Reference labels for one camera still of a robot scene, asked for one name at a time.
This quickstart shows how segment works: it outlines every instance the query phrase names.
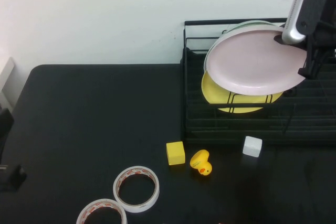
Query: yellow block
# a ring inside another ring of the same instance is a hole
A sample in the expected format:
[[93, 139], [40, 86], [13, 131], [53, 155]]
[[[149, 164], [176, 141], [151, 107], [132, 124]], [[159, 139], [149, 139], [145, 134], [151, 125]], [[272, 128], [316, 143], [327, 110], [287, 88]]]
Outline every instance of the yellow block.
[[185, 163], [185, 153], [182, 142], [167, 143], [166, 147], [169, 165]]

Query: masking tape roll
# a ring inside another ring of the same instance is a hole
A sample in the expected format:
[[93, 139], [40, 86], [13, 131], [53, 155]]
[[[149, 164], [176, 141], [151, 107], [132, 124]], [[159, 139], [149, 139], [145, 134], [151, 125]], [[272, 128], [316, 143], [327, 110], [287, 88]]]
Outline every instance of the masking tape roll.
[[[155, 184], [155, 189], [154, 193], [151, 196], [149, 200], [147, 200], [145, 203], [139, 204], [139, 205], [130, 205], [124, 202], [120, 197], [119, 197], [119, 189], [121, 183], [128, 178], [129, 176], [136, 175], [136, 174], [144, 174], [150, 177]], [[148, 209], [150, 209], [155, 202], [157, 201], [160, 193], [160, 185], [159, 185], [159, 180], [156, 176], [156, 174], [150, 170], [149, 168], [146, 168], [144, 166], [132, 166], [129, 167], [125, 170], [123, 170], [115, 179], [113, 183], [113, 194], [116, 199], [116, 201], [127, 211], [127, 212], [144, 212]]]
[[98, 199], [88, 204], [86, 207], [84, 207], [82, 212], [80, 212], [76, 224], [84, 224], [91, 213], [102, 207], [109, 207], [117, 210], [121, 216], [121, 224], [127, 224], [125, 210], [118, 204], [118, 202], [112, 199]]

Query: white block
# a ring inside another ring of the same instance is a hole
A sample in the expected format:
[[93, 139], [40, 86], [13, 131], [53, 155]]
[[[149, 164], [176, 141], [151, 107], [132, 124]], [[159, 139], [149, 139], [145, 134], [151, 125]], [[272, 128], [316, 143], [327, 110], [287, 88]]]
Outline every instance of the white block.
[[262, 147], [261, 139], [247, 136], [245, 137], [243, 154], [252, 157], [259, 157], [261, 147]]

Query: rubber duck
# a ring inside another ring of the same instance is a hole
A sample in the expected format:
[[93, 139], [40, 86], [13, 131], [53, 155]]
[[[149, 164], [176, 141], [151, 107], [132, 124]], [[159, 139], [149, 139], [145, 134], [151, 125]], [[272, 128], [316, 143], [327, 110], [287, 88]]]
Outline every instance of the rubber duck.
[[212, 165], [208, 162], [209, 155], [207, 150], [196, 152], [190, 160], [190, 166], [204, 176], [209, 175], [212, 171]]

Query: dish rack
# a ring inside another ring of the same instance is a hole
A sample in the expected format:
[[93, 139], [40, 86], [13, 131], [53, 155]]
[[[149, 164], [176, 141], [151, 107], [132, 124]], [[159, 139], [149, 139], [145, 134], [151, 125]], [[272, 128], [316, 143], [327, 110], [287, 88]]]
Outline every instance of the dish rack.
[[[182, 139], [186, 143], [242, 144], [245, 136], [264, 145], [336, 145], [336, 58], [329, 57], [316, 79], [306, 79], [271, 103], [209, 104], [202, 94], [203, 62], [222, 28], [254, 19], [186, 21], [181, 59]], [[284, 24], [285, 18], [258, 19]], [[216, 32], [208, 28], [218, 28]], [[229, 112], [218, 108], [230, 108]], [[262, 108], [234, 113], [235, 108]]]

